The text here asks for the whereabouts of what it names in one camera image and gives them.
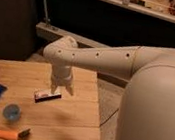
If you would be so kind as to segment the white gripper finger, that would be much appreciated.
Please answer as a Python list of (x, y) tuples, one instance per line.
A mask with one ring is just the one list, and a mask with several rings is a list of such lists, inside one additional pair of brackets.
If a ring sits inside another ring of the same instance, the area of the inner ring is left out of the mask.
[(69, 94), (74, 95), (73, 84), (67, 84), (65, 89), (68, 91)]
[(57, 85), (51, 84), (51, 93), (54, 94), (56, 92), (56, 89), (58, 88)]

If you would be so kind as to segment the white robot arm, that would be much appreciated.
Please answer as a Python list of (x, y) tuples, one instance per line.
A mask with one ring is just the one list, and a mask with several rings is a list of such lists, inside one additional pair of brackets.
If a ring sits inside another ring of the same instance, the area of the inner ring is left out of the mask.
[(64, 36), (44, 48), (53, 88), (72, 86), (72, 68), (126, 79), (115, 140), (175, 140), (175, 48), (80, 48)]

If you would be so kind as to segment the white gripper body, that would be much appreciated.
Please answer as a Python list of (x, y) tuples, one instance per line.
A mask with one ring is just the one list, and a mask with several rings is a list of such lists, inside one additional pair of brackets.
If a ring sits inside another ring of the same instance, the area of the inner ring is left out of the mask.
[(72, 83), (72, 74), (73, 70), (71, 66), (65, 65), (53, 65), (52, 66), (52, 75), (51, 82), (53, 85), (57, 86), (71, 86)]

